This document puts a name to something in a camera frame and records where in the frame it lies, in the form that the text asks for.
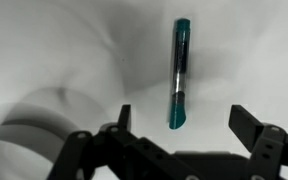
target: white fabric background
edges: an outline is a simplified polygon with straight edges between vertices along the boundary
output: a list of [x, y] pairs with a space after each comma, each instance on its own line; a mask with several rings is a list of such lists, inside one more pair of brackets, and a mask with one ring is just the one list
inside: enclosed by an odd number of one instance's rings
[[[178, 17], [192, 22], [188, 117], [172, 131], [166, 120]], [[70, 89], [70, 106], [58, 89]], [[227, 125], [232, 104], [288, 131], [288, 1], [0, 0], [0, 120], [1, 106], [19, 101], [93, 133], [130, 103], [132, 132], [170, 153], [247, 156]], [[100, 171], [96, 178], [114, 179]]]

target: white surface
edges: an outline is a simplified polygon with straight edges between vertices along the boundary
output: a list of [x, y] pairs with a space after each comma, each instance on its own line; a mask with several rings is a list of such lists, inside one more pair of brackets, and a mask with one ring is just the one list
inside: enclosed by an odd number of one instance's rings
[[0, 141], [0, 179], [42, 180], [51, 167], [52, 164], [38, 154]]
[[[183, 16], [192, 20], [188, 118], [171, 131], [171, 37]], [[63, 105], [54, 87], [85, 98]], [[131, 103], [133, 133], [169, 152], [248, 155], [227, 126], [232, 104], [288, 130], [288, 1], [0, 0], [0, 108], [18, 101], [93, 133]]]

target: teal marker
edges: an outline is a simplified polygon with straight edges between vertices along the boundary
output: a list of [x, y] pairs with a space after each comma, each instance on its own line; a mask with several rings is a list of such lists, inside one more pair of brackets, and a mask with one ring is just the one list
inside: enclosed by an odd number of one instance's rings
[[174, 73], [172, 89], [172, 105], [170, 115], [170, 128], [181, 127], [185, 120], [185, 87], [186, 71], [190, 41], [190, 21], [179, 19], [176, 22]]

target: marker body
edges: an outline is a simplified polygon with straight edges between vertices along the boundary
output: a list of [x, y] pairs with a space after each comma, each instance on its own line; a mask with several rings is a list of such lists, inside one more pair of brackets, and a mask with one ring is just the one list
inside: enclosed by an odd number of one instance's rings
[[181, 127], [186, 120], [184, 107], [189, 39], [190, 21], [187, 19], [179, 19], [176, 22], [172, 107], [169, 125], [171, 129]]

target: robotic arm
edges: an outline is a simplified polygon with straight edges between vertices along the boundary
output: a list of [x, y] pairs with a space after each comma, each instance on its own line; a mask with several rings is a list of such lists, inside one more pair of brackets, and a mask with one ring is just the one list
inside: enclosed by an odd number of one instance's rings
[[72, 133], [47, 180], [88, 180], [95, 169], [108, 165], [122, 180], [280, 180], [288, 166], [288, 134], [262, 124], [240, 105], [233, 105], [229, 127], [251, 153], [169, 154], [146, 138], [130, 133], [131, 106], [124, 105], [118, 122], [102, 126], [93, 136]]

